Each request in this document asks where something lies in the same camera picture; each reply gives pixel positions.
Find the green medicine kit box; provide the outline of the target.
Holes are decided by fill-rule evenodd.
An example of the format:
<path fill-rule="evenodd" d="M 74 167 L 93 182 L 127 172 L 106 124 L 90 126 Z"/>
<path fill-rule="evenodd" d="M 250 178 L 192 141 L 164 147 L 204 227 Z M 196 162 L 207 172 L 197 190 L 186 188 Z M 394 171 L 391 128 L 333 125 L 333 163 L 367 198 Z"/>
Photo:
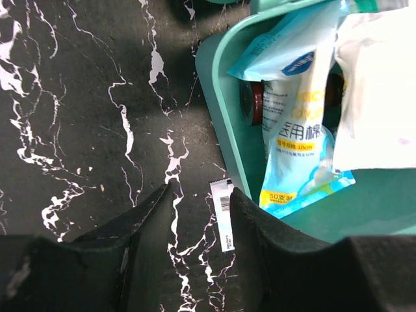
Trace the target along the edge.
<path fill-rule="evenodd" d="M 243 118 L 239 81 L 228 69 L 249 43 L 284 14 L 308 1 L 252 1 L 251 14 L 230 30 L 206 38 L 196 69 L 221 152 L 233 184 L 258 200 L 265 174 L 263 136 Z M 415 233 L 415 170 L 357 170 L 356 183 L 285 218 L 318 239 L 335 242 L 351 235 Z"/>

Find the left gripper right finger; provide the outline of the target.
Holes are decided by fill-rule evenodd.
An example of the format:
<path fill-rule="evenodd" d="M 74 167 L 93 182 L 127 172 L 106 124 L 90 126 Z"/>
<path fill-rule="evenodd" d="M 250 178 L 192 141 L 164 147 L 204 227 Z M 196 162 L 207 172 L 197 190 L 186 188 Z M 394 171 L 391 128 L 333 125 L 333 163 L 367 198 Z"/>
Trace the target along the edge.
<path fill-rule="evenodd" d="M 414 311 L 415 237 L 330 244 L 260 209 L 240 189 L 230 215 L 245 311 Z"/>

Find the brown bottle orange cap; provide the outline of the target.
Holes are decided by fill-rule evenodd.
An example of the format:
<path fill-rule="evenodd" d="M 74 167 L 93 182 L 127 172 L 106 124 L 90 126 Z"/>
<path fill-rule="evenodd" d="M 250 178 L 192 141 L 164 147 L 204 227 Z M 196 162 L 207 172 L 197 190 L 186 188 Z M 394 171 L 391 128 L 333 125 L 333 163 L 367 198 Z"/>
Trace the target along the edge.
<path fill-rule="evenodd" d="M 240 84 L 240 107 L 246 123 L 259 125 L 263 119 L 263 82 L 242 81 Z"/>

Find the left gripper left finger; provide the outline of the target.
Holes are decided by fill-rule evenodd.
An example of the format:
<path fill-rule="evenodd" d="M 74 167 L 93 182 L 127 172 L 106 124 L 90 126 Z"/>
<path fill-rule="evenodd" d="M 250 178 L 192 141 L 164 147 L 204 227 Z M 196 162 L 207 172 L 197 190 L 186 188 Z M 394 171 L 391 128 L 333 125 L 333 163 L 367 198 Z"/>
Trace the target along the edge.
<path fill-rule="evenodd" d="M 1 310 L 158 311 L 172 210 L 165 184 L 71 242 L 1 237 Z"/>

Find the white green medicine bottle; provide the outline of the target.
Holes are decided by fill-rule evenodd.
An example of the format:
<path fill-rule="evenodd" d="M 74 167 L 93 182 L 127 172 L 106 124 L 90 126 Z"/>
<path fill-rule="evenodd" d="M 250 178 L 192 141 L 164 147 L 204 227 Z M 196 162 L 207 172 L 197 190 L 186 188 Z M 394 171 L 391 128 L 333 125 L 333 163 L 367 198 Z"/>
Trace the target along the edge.
<path fill-rule="evenodd" d="M 408 0 L 354 0 L 348 2 L 349 13 L 377 13 L 409 6 Z"/>

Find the blue cotton swab bag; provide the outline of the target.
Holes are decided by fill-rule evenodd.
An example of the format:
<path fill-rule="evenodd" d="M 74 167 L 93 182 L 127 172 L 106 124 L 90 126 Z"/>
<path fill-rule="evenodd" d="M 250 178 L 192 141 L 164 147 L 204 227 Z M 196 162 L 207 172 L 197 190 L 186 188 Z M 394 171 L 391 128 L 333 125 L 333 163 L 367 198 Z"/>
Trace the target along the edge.
<path fill-rule="evenodd" d="M 229 74 L 264 85 L 262 130 L 266 172 L 259 205 L 284 218 L 353 185 L 333 168 L 335 139 L 323 124 L 335 35 L 348 12 L 323 1 L 287 13 L 254 38 Z"/>

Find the white gauze packet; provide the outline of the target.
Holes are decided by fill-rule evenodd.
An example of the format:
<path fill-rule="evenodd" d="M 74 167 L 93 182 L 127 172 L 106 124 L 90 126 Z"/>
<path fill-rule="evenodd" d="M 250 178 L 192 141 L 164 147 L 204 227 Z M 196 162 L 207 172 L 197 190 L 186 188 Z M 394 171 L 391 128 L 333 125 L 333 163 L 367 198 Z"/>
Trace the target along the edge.
<path fill-rule="evenodd" d="M 333 167 L 415 167 L 415 7 L 349 15 L 335 60 L 346 90 Z"/>

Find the white blue bandage box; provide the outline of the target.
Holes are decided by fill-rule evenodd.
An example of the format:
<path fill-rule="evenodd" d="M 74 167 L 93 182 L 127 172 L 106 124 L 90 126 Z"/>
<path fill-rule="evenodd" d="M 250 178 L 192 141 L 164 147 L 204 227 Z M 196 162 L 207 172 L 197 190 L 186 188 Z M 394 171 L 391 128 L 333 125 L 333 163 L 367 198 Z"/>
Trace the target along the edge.
<path fill-rule="evenodd" d="M 233 243 L 229 200 L 234 185 L 228 178 L 210 182 L 209 185 L 213 197 L 221 249 L 223 252 L 232 251 L 235 248 Z"/>

